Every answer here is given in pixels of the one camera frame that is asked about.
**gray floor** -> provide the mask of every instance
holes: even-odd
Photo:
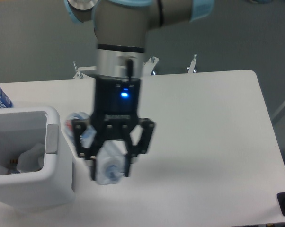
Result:
[[[93,24],[73,24],[63,0],[0,1],[0,82],[71,79],[73,61],[95,65],[95,46]],[[148,34],[160,74],[185,72],[194,53],[200,72],[255,71],[272,114],[285,99],[285,0],[216,0],[211,16]]]

